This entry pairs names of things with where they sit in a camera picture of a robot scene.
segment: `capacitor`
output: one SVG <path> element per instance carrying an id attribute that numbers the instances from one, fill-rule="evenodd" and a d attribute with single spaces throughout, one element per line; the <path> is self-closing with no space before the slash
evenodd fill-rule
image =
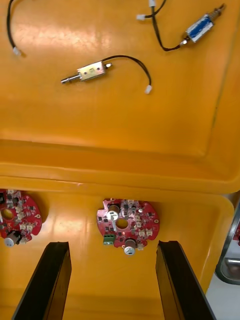
<path id="1" fill-rule="evenodd" d="M 133 256 L 136 249 L 136 242 L 134 239 L 127 239 L 125 241 L 124 253 L 128 256 Z"/>
<path id="2" fill-rule="evenodd" d="M 13 247 L 18 241 L 22 238 L 21 234 L 18 231 L 12 231 L 8 234 L 8 236 L 4 239 L 4 244 L 7 247 Z"/>
<path id="3" fill-rule="evenodd" d="M 114 231 L 117 231 L 116 220 L 119 218 L 120 208 L 119 206 L 112 204 L 109 206 L 106 213 L 106 217 L 109 221 L 112 221 L 112 227 Z"/>

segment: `red circuit board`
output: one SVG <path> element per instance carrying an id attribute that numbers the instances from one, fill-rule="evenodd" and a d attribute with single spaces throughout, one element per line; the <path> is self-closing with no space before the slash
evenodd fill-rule
<path id="1" fill-rule="evenodd" d="M 113 229 L 113 222 L 107 219 L 107 212 L 111 205 L 117 205 L 120 209 L 116 221 L 116 231 Z M 137 248 L 142 250 L 148 243 L 147 240 L 154 240 L 159 233 L 159 216 L 152 205 L 145 201 L 126 199 L 105 199 L 104 209 L 97 211 L 97 225 L 101 234 L 115 235 L 114 246 L 123 247 L 125 240 L 134 239 Z M 118 227 L 118 220 L 127 221 L 126 228 Z"/>
<path id="2" fill-rule="evenodd" d="M 20 243 L 32 240 L 31 234 L 38 235 L 42 218 L 35 201 L 19 190 L 0 189 L 0 235 L 6 238 L 12 231 L 19 231 Z"/>

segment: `orange tray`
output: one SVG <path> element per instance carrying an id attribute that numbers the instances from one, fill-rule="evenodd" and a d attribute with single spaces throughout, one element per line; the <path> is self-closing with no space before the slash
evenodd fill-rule
<path id="1" fill-rule="evenodd" d="M 8 0 L 2 1 L 4 22 Z M 167 1 L 162 41 L 221 3 Z M 147 1 L 41 0 L 13 3 L 15 56 L 2 32 L 0 175 L 229 193 L 240 189 L 240 0 L 196 45 L 164 52 Z M 61 85 L 86 64 L 113 60 L 106 76 Z"/>
<path id="2" fill-rule="evenodd" d="M 72 274 L 64 320 L 163 320 L 155 272 L 158 240 L 177 240 L 206 292 L 234 214 L 220 195 L 82 184 L 79 193 L 31 192 L 45 221 L 26 245 L 8 248 L 0 238 L 0 315 L 11 319 L 49 242 L 69 242 Z M 154 241 L 134 256 L 103 245 L 97 210 L 108 197 L 150 201 L 159 214 Z"/>

